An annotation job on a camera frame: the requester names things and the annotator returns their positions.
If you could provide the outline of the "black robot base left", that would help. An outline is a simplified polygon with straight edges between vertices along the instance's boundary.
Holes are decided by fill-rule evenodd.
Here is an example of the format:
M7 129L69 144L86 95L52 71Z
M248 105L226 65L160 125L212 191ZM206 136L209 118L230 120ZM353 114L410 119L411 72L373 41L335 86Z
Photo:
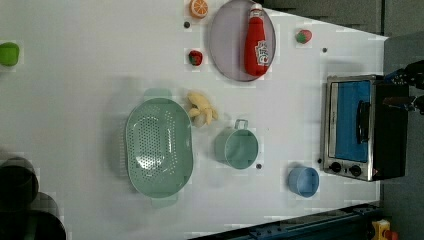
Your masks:
M1 164L1 240L67 240L56 201L39 190L33 165L14 157Z

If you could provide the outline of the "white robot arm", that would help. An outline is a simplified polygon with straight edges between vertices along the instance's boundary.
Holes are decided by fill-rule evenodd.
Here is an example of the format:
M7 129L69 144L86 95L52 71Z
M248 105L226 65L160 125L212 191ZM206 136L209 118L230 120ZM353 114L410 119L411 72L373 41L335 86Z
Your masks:
M420 60L408 64L384 77L384 82L396 86L415 87L424 89L424 61ZM409 112L424 114L423 96L386 97L383 104Z

